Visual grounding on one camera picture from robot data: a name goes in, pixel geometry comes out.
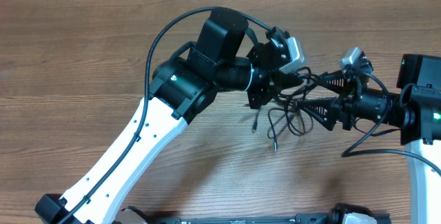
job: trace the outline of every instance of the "wooden table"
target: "wooden table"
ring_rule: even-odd
[[[441,0],[0,0],[0,223],[40,223],[35,203],[76,183],[123,130],[143,96],[147,51],[174,17],[227,6],[301,40],[316,73],[362,48],[393,92],[404,53],[441,56]],[[197,40],[207,14],[161,40],[152,68]],[[264,32],[256,28],[264,41]],[[240,54],[251,48],[246,39]],[[311,97],[332,96],[323,89]],[[182,217],[287,216],[337,202],[409,223],[407,162],[396,155],[340,158],[361,137],[315,125],[272,150],[266,110],[257,132],[243,92],[219,94],[155,159],[126,198]],[[368,129],[371,123],[363,123]],[[399,134],[364,148],[398,148]]]

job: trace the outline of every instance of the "robotic hand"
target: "robotic hand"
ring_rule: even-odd
[[[211,11],[211,14],[198,41],[189,41],[179,48],[169,61],[155,69],[153,80],[149,83],[150,62],[161,37],[181,19],[203,11]],[[248,21],[267,30],[267,43],[258,42]],[[237,57],[245,35],[251,39],[253,48],[247,57]],[[183,59],[181,55],[186,50],[189,54],[187,59]],[[427,157],[441,165],[437,156],[441,145],[435,141],[441,135],[439,122],[436,121],[440,115],[435,115],[440,105],[441,92],[437,88],[441,85],[437,83],[441,82],[441,78],[434,69],[439,68],[440,58],[404,56],[398,80],[403,89],[400,96],[387,92],[371,74],[370,62],[357,48],[350,50],[342,59],[342,70],[338,72],[318,76],[312,74],[305,64],[301,45],[294,37],[277,27],[271,29],[246,14],[217,7],[183,14],[159,33],[150,48],[145,97],[127,127],[78,183],[62,196],[45,194],[35,207],[37,214],[45,223],[112,223],[124,198],[156,155],[213,102],[218,92],[230,90],[247,91],[250,108],[258,109],[276,99],[285,105],[286,110],[305,111],[328,130],[333,129],[336,121],[342,121],[343,128],[350,130],[355,126],[356,117],[377,122],[364,139],[381,123],[398,126],[402,130],[402,142],[406,142],[403,144],[409,144],[406,145],[409,154],[425,163],[430,163],[424,158]],[[302,70],[308,70],[309,74],[299,74]],[[369,78],[382,86],[382,92],[367,87]],[[302,85],[304,81],[306,84],[292,95],[281,93],[283,89]],[[340,96],[306,100],[306,94],[317,85]],[[303,98],[294,101],[293,97],[297,94],[303,94]],[[364,139],[345,151],[343,156],[363,154],[363,151],[351,151]],[[430,166],[441,174],[434,164]],[[436,208],[435,202],[441,197],[441,191],[435,185],[441,183],[441,178],[429,166],[414,159],[409,159],[409,168],[412,223],[432,223],[437,214],[431,206]],[[297,223],[303,218],[295,217],[288,222],[293,223],[294,220]],[[390,223],[388,216],[374,218],[369,210],[352,205],[337,205],[329,216],[322,215],[322,222],[311,222],[313,219],[317,221],[314,217],[309,222]]]

